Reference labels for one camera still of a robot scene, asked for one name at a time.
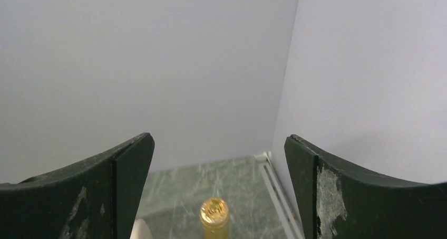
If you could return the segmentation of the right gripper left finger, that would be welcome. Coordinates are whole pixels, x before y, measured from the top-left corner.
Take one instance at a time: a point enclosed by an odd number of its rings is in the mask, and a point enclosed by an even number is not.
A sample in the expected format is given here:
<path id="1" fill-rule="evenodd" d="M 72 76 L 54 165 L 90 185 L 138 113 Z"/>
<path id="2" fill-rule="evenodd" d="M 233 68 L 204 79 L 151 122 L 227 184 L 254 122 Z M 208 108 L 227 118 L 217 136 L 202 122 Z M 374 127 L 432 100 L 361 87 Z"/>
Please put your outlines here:
<path id="1" fill-rule="evenodd" d="M 129 238 L 155 142 L 145 132 L 66 167 L 1 184 L 1 238 Z"/>

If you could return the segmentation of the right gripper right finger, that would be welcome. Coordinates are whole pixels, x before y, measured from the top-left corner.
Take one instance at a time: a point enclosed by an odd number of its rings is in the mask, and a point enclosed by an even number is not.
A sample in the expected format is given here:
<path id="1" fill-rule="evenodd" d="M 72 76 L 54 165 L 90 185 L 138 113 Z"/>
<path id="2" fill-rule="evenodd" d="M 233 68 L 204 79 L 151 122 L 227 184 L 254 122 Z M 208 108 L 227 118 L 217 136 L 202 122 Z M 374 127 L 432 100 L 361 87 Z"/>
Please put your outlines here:
<path id="1" fill-rule="evenodd" d="M 446 183 L 383 175 L 297 135 L 284 150 L 305 238 L 446 238 Z"/>

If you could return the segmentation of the dark red wine bottle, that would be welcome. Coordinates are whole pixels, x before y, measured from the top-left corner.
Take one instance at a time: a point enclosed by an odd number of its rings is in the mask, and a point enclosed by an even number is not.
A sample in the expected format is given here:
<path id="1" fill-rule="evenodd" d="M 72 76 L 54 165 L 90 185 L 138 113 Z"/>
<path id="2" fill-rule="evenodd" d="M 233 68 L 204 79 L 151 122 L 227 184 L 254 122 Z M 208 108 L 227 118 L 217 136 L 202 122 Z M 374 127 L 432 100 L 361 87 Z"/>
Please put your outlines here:
<path id="1" fill-rule="evenodd" d="M 200 207 L 199 218 L 202 224 L 203 238 L 229 238 L 229 207 L 223 199 L 212 197 L 204 201 Z"/>

